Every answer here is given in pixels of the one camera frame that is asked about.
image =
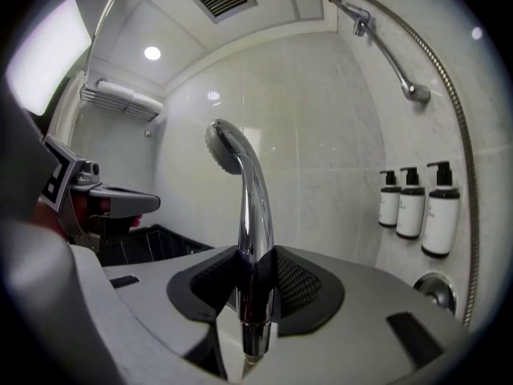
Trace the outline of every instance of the bottle label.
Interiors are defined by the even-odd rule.
[[[399,193],[382,192],[379,205],[379,222],[384,225],[396,225],[398,223]]]
[[[458,225],[459,200],[430,198],[422,246],[432,253],[448,254]]]
[[[426,196],[409,196],[401,194],[397,232],[406,237],[417,237],[424,218]]]

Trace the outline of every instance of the shower slide bar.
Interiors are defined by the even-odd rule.
[[[458,121],[459,134],[463,143],[463,154],[465,156],[465,165],[467,169],[467,185],[468,185],[468,205],[470,211],[470,223],[471,223],[471,263],[469,272],[469,281],[467,287],[467,300],[465,303],[465,310],[463,311],[462,323],[464,326],[469,327],[471,324],[472,313],[474,310],[474,304],[477,294],[477,286],[479,279],[479,199],[478,199],[478,181],[475,173],[475,161],[474,153],[472,151],[471,134],[468,129],[467,118],[465,117],[465,111],[463,105],[459,99],[458,92],[454,86],[452,79],[447,73],[447,69],[442,63],[442,60],[433,52],[430,45],[422,38],[422,36],[414,30],[410,24],[408,24],[402,17],[394,13],[384,4],[378,0],[364,0],[376,7],[388,18],[394,20],[424,51],[427,58],[431,61],[434,68],[438,72],[440,79],[442,79],[443,85],[446,88],[447,94],[449,95],[456,120]]]
[[[342,0],[328,0],[337,6],[340,10],[346,13],[354,20],[353,32],[361,37],[364,33],[374,41],[379,50],[384,54],[386,60],[390,63],[394,69],[395,75],[399,78],[401,83],[401,90],[404,96],[410,101],[416,101],[418,103],[426,104],[431,98],[430,89],[422,84],[412,83],[406,77],[404,70],[399,65],[395,57],[390,53],[390,50],[386,44],[374,33],[369,27],[370,13],[367,10],[363,10],[360,7],[356,7],[349,3],[344,3]]]

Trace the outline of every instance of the curved metal rod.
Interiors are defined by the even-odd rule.
[[[103,23],[105,22],[105,18],[111,11],[112,6],[114,5],[115,0],[107,0],[107,4],[103,8],[102,15],[99,17],[98,25],[96,26],[95,33],[91,39],[91,45],[89,47],[89,52],[87,53],[86,66],[83,69],[83,86],[86,85],[89,79],[89,68],[91,67],[91,59],[93,57],[93,50],[95,49],[96,39],[98,38],[99,32],[102,30]]]
[[[344,3],[342,0],[328,0],[335,6],[341,9],[344,13],[350,16],[354,21],[354,33],[357,36],[362,36],[366,32],[372,38],[376,46],[383,53],[386,60],[392,66],[395,75],[401,83],[401,90],[404,96],[410,101],[417,101],[419,103],[428,103],[431,98],[430,89],[422,84],[412,83],[407,77],[404,70],[399,65],[398,61],[392,55],[386,44],[378,37],[376,33],[369,27],[370,13],[359,7],[353,6],[349,3]]]

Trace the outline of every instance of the mesh panel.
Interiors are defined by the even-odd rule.
[[[282,318],[314,301],[320,288],[319,278],[287,258],[278,256],[278,289]]]

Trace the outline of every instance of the folded white towel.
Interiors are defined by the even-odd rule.
[[[98,91],[103,94],[115,95],[121,99],[131,101],[134,97],[134,91],[130,88],[118,86],[117,84],[109,83],[107,81],[100,81],[98,83]]]
[[[159,113],[162,112],[164,109],[164,105],[157,101],[156,99],[151,99],[147,95],[142,95],[139,93],[135,93],[134,97],[131,99],[133,104],[138,104],[143,107],[148,107],[154,111],[157,111]]]

